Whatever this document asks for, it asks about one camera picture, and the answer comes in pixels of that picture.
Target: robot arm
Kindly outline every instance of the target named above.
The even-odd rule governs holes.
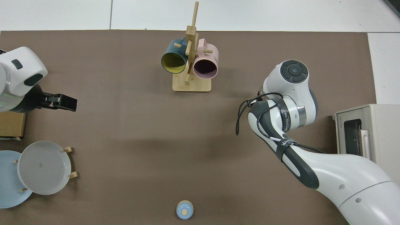
[[[46,75],[43,63],[27,47],[0,50],[0,112],[26,113],[35,108],[76,111],[76,99],[42,92],[37,83]]]
[[[328,197],[350,224],[400,224],[400,188],[375,163],[356,155],[312,153],[285,134],[316,117],[305,65],[295,60],[277,65],[260,90],[268,92],[283,98],[273,95],[255,102],[248,121],[292,174]]]

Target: mug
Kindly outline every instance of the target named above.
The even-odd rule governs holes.
[[[186,37],[184,39],[174,39],[168,45],[167,51],[161,57],[162,67],[170,73],[180,73],[186,67],[188,56],[186,52]]]
[[[218,73],[218,49],[206,40],[200,39],[197,47],[198,57],[193,63],[193,72],[202,79],[211,79]]]

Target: oven handle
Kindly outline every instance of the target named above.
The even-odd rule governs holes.
[[[371,160],[370,138],[368,130],[359,130],[358,135],[361,140],[362,156]]]

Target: wooden base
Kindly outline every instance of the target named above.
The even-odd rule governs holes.
[[[182,73],[172,75],[172,89],[176,92],[209,92],[211,91],[211,79],[201,79],[200,77],[189,74],[187,82],[189,65],[186,64]]]

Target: plate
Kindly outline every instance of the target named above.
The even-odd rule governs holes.
[[[29,145],[18,161],[18,176],[23,185],[40,195],[59,192],[71,174],[71,161],[58,144],[38,141]]]
[[[16,151],[0,151],[0,209],[19,205],[32,194],[31,190],[20,192],[25,186],[18,178],[18,165],[14,163],[20,156]]]

